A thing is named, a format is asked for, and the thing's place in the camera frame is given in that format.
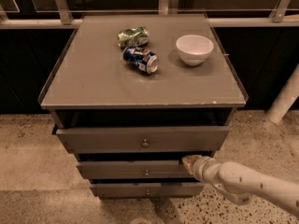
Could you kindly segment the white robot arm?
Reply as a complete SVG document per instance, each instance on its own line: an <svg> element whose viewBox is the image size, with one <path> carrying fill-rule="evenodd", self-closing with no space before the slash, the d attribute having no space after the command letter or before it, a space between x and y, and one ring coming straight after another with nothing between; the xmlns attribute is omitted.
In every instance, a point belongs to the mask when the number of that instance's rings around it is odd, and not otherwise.
<svg viewBox="0 0 299 224"><path fill-rule="evenodd" d="M253 195L299 217L299 184L259 173L233 161L218 162L208 156L182 158L187 172L211 185L232 203L248 204Z"/></svg>

